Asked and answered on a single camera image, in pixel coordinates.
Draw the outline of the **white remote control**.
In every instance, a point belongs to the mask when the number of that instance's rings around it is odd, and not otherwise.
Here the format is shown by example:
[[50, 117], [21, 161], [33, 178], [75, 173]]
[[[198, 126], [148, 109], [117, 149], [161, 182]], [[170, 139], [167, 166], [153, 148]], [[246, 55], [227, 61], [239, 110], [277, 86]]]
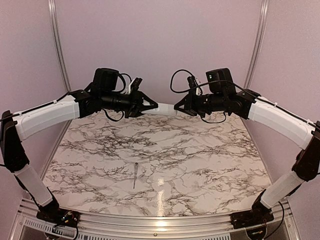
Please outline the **white remote control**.
[[178, 111], [174, 109], [173, 104], [158, 103], [157, 108], [145, 110], [143, 114], [161, 115], [161, 116], [177, 116]]

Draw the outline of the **clear handle screwdriver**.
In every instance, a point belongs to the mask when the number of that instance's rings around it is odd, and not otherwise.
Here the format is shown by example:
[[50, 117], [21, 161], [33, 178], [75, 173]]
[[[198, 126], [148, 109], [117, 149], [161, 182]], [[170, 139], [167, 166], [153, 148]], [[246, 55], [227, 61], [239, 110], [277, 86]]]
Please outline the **clear handle screwdriver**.
[[137, 180], [137, 175], [138, 175], [138, 168], [139, 168], [139, 163], [136, 162], [134, 164], [133, 189], [135, 188], [135, 185], [136, 185], [136, 180]]

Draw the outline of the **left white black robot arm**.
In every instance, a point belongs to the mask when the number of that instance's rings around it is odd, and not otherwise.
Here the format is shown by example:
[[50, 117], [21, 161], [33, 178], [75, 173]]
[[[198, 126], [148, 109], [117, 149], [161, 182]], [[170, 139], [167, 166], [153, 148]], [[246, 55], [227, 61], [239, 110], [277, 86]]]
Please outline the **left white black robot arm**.
[[4, 167], [14, 174], [18, 183], [38, 204], [38, 209], [53, 223], [63, 219], [63, 211], [31, 167], [22, 141], [59, 123], [100, 111], [113, 110], [128, 119], [140, 117], [144, 111], [158, 107], [158, 103], [139, 91], [141, 78], [136, 78], [121, 90], [116, 90], [118, 80], [125, 82], [118, 70], [98, 68], [93, 81], [85, 89], [68, 92], [57, 100], [27, 110], [16, 113], [7, 110], [2, 114], [0, 149]]

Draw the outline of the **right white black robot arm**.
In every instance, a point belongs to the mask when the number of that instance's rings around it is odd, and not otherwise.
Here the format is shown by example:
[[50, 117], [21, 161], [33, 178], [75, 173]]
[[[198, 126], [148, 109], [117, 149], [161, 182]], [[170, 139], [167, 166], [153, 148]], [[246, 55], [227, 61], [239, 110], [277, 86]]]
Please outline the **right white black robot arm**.
[[301, 151], [291, 170], [264, 190], [252, 205], [247, 219], [258, 224], [277, 202], [295, 192], [304, 182], [313, 180], [320, 167], [320, 123], [313, 123], [263, 98], [259, 93], [243, 89], [233, 82], [228, 68], [206, 72], [210, 93], [202, 94], [193, 74], [187, 78], [186, 96], [174, 109], [190, 116], [204, 118], [213, 112], [235, 114], [245, 120], [263, 124], [294, 142]]

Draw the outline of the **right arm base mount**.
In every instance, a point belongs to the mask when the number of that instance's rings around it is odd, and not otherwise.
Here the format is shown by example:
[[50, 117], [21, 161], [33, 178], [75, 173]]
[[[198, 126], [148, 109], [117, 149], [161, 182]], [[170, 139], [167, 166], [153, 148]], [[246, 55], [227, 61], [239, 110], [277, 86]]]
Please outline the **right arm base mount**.
[[263, 213], [260, 210], [246, 210], [232, 213], [230, 219], [234, 229], [241, 229], [271, 222], [274, 215], [269, 211]]

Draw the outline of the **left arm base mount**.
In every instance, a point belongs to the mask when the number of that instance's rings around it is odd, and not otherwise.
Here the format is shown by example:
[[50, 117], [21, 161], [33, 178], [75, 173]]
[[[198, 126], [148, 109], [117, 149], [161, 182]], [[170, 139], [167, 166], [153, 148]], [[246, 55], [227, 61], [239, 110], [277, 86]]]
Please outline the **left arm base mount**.
[[38, 211], [36, 217], [40, 220], [53, 223], [57, 226], [75, 228], [78, 226], [80, 213], [74, 210], [59, 208], [56, 212], [51, 213]]

